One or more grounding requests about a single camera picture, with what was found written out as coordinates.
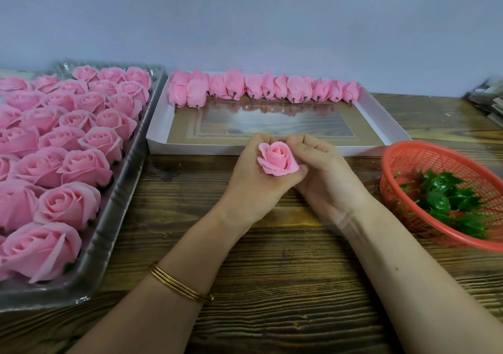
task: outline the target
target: hand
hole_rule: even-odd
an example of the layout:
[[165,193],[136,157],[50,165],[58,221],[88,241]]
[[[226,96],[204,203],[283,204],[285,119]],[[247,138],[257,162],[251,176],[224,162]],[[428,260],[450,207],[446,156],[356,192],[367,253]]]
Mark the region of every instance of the hand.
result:
[[296,188],[322,219],[339,223],[373,199],[336,148],[311,135],[290,135],[286,144],[309,172]]
[[297,185],[307,174],[307,167],[301,165],[297,172],[283,176],[272,176],[264,172],[257,162],[261,156],[259,143],[277,141],[270,135],[255,134],[237,160],[229,185],[215,206],[223,211],[226,218],[243,228],[262,219],[290,188]]

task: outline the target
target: person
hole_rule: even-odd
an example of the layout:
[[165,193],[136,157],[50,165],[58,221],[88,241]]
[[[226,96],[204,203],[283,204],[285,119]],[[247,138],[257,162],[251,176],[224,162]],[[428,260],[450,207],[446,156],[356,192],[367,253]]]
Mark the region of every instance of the person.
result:
[[[333,146],[310,135],[289,136],[300,169],[274,177],[256,160],[259,143],[273,141],[264,134],[251,138],[222,198],[157,264],[161,273],[192,294],[208,294],[234,244],[295,186],[347,238],[407,353],[503,351],[499,320],[371,196]],[[148,274],[69,352],[183,353],[201,306]]]

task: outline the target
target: orange plastic basket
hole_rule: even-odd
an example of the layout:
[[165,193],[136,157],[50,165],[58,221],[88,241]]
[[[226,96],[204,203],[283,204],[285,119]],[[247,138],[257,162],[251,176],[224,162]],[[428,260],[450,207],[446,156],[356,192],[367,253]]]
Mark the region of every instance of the orange plastic basket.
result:
[[[451,247],[471,245],[503,253],[503,181],[468,157],[432,143],[402,141],[388,146],[381,160],[381,193],[386,206],[410,231],[425,239]],[[472,186],[484,202],[488,239],[465,235],[422,210],[399,184],[418,178],[419,171],[447,171],[466,180],[459,187]]]

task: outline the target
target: wooden table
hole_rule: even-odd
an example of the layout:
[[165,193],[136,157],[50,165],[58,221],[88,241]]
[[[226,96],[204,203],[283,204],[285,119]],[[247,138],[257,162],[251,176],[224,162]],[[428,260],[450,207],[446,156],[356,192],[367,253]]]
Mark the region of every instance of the wooden table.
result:
[[[469,103],[375,97],[412,138],[454,148],[503,175],[503,130]],[[348,160],[377,195],[379,158]],[[100,292],[74,307],[1,314],[0,352],[64,352],[217,202],[235,162],[236,157],[148,157]],[[503,321],[503,255],[419,241]],[[212,293],[217,299],[203,308],[188,353],[401,352],[355,254],[293,190],[232,249]]]

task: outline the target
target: tray of pink roses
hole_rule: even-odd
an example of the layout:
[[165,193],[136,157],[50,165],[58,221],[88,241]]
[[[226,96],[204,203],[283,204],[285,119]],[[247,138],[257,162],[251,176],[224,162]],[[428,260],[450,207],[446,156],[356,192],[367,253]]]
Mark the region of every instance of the tray of pink roses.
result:
[[161,65],[73,60],[0,77],[0,311],[97,290],[166,79]]

